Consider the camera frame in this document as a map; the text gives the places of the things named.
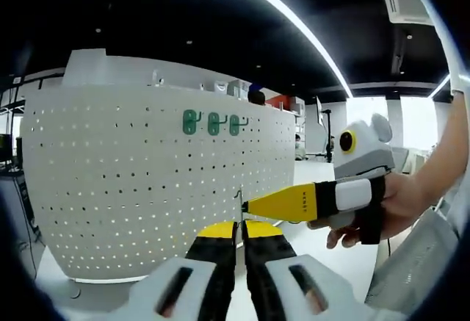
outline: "white perforated panel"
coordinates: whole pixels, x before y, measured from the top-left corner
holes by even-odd
[[[185,109],[203,112],[194,135]],[[210,112],[250,122],[211,136]],[[21,134],[37,223],[71,278],[147,275],[204,226],[238,220],[240,184],[249,199],[293,183],[294,117],[214,93],[45,90],[28,99]]]

